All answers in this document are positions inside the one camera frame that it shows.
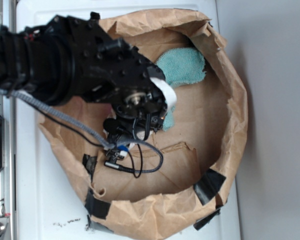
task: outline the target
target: white surface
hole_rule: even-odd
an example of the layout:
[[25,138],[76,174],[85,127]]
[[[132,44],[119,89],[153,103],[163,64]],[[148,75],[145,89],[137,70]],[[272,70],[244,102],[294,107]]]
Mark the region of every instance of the white surface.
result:
[[[47,23],[55,14],[89,18],[90,11],[102,18],[148,8],[200,10],[213,18],[218,29],[214,0],[152,1],[118,0],[21,0],[17,6],[17,30]],[[50,145],[39,131],[34,111],[17,103],[17,212],[20,240],[127,239],[100,231],[86,231],[87,211],[71,188]],[[222,214],[200,231],[192,226],[172,236],[172,240],[239,240],[236,189],[233,186]]]
[[237,174],[244,240],[300,240],[300,0],[217,0],[226,51],[249,92]]

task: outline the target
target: crumpled paper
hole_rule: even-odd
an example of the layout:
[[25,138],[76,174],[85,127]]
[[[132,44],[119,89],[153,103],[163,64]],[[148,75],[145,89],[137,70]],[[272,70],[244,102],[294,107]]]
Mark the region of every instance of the crumpled paper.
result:
[[[245,87],[224,51],[227,41],[209,20],[203,13],[185,9],[143,10],[100,20],[110,36],[123,37],[153,62],[168,49],[193,45],[207,61],[204,81],[175,89],[175,126],[148,140],[164,154],[158,172],[134,179],[132,174],[104,167],[101,148],[48,119],[40,121],[40,129],[82,203],[89,189],[95,198],[111,202],[106,219],[91,216],[91,220],[115,234],[165,239],[227,201],[247,140],[248,102]],[[101,134],[102,123],[111,113],[109,104],[85,103],[79,97],[57,109]],[[139,167],[138,150],[131,152]],[[84,154],[98,156],[92,182],[82,165]],[[143,154],[144,169],[158,164],[153,152],[143,149]],[[128,157],[122,162],[130,164]],[[193,184],[209,168],[226,180],[217,196],[202,205]]]

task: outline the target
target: black cable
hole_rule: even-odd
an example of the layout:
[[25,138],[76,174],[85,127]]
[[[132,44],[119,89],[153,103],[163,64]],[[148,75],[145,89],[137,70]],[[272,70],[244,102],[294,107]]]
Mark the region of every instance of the black cable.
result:
[[141,175],[142,170],[144,168],[144,157],[142,155],[142,150],[141,150],[140,144],[137,144],[137,145],[138,145],[138,149],[139,149],[139,152],[140,152],[140,173],[139,173],[139,175]]
[[74,133],[78,134],[79,136],[81,136],[82,138],[84,138],[84,140],[86,140],[88,143],[90,143],[91,145],[93,146],[96,146],[96,147],[103,147],[101,144],[97,144],[97,143],[94,143],[92,142],[91,140],[89,140],[85,135],[83,135],[81,132],[79,132],[78,130],[74,129],[73,127],[67,125],[67,124],[64,124],[63,122],[55,119],[54,117],[46,114],[45,112],[41,111],[39,108],[37,108],[36,106],[33,106],[31,105],[31,107],[33,107],[35,110],[37,110],[39,113],[41,113],[42,115],[44,115],[46,118],[50,119],[51,121],[65,127],[66,129],[68,130],[71,130],[73,131]]
[[141,141],[146,141],[150,136],[151,114],[148,113],[146,115],[143,139],[138,138],[137,133],[136,133],[137,126],[138,126],[138,123],[139,123],[140,120],[141,120],[141,118],[135,118],[134,119],[133,125],[132,125],[132,136],[133,136],[134,139],[138,139],[138,140],[141,140]]

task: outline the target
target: teal towel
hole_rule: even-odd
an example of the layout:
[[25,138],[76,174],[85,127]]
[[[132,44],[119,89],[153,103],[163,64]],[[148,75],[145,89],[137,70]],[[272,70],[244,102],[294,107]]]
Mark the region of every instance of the teal towel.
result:
[[[170,49],[164,52],[155,64],[162,69],[165,81],[172,88],[198,83],[206,76],[206,72],[202,70],[205,67],[205,58],[194,47]],[[175,125],[173,111],[174,107],[164,119],[164,131]]]

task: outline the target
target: robotic arm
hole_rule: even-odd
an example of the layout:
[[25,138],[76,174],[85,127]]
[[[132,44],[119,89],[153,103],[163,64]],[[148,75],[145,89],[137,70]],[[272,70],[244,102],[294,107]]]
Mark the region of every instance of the robotic arm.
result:
[[[25,90],[50,105],[65,104],[72,96],[89,103],[110,103],[116,119],[103,126],[107,140],[138,139],[144,131],[163,126],[176,95],[162,70],[122,38],[111,37],[89,20],[55,16],[47,25],[27,27],[21,33],[0,29],[0,89]],[[109,167],[122,157],[107,152]]]

